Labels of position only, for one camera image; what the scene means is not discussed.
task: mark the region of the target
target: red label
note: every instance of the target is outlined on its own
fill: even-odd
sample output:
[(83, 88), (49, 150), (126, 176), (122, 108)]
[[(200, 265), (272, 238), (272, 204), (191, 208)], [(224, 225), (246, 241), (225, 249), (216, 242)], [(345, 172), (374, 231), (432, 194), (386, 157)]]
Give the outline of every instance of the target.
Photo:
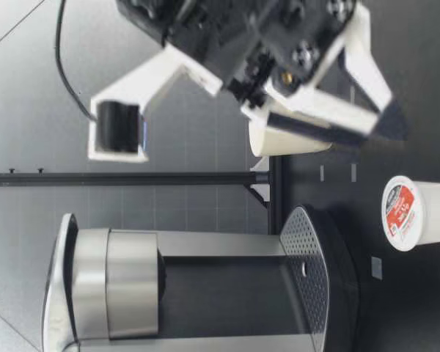
[(408, 215), (414, 203), (414, 195), (405, 186), (398, 186), (392, 190), (392, 199), (386, 208), (386, 220), (391, 235), (399, 233), (401, 227), (408, 221)]

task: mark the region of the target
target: gray wall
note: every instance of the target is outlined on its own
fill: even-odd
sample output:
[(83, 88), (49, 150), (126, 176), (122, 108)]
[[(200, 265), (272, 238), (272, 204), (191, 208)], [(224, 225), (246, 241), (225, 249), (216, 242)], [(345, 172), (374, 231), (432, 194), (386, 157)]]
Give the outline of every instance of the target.
[[(0, 0), (0, 38), (39, 2)], [(0, 172), (242, 171), (255, 164), (235, 101), (214, 100), (186, 79), (151, 117), (150, 163), (88, 161), (87, 123), (54, 65), (58, 5), (47, 0), (0, 42)], [(64, 25), (64, 66), (83, 101), (159, 50), (113, 0), (69, 0)], [(0, 352), (33, 351), (25, 339), (41, 347), (45, 275), (66, 212), (81, 227), (267, 228), (265, 209), (240, 186), (0, 188), (0, 316), (9, 324), (0, 320)]]

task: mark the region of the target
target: white paper cup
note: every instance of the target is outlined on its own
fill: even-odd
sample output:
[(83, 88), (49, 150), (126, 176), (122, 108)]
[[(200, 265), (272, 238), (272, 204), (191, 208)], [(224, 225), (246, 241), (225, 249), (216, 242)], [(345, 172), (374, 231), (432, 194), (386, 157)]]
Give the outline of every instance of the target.
[(254, 122), (249, 123), (249, 142), (255, 156), (316, 153), (332, 146), (332, 143), (316, 141), (273, 128), (264, 128)]
[(386, 238), (402, 252), (440, 242), (440, 183), (392, 178), (383, 192), (381, 220)]

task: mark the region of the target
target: metal cylinder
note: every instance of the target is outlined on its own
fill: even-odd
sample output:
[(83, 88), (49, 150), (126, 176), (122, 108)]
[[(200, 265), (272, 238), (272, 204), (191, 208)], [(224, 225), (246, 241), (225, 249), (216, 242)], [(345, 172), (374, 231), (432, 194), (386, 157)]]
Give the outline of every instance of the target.
[(111, 231), (106, 273), (109, 337), (158, 333), (156, 234)]
[(108, 338), (106, 257), (109, 229), (80, 230), (73, 255), (72, 302), (80, 340)]
[(81, 230), (72, 279), (78, 340), (158, 333), (158, 244), (154, 232)]

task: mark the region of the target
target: white plastic bracket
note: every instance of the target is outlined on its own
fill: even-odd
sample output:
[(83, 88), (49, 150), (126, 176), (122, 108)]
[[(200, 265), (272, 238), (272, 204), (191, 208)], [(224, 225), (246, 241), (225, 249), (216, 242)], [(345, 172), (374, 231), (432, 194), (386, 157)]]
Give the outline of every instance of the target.
[[(191, 57), (168, 44), (159, 54), (116, 81), (91, 99), (91, 112), (98, 118), (98, 104), (103, 101), (138, 105), (139, 113), (150, 120), (150, 110), (182, 75), (198, 83), (211, 95), (217, 95), (223, 82)], [(138, 153), (110, 153), (98, 149), (96, 122), (89, 124), (88, 156), (92, 160), (141, 163), (148, 161), (143, 146)]]
[(304, 115), (364, 136), (369, 135), (378, 122), (378, 113), (318, 89), (319, 83), (342, 52), (345, 54), (343, 68), (371, 99), (379, 113), (383, 112), (393, 99), (392, 92), (370, 51), (370, 12), (359, 2), (349, 24), (326, 52), (310, 82), (301, 85), (293, 95), (285, 97), (274, 88), (269, 79), (264, 90), (272, 101), (268, 100), (261, 109), (250, 109), (245, 105), (242, 112), (251, 120), (261, 121), (263, 124), (264, 116), (268, 116), (271, 110), (271, 104), (278, 103), (296, 113), (297, 119)]

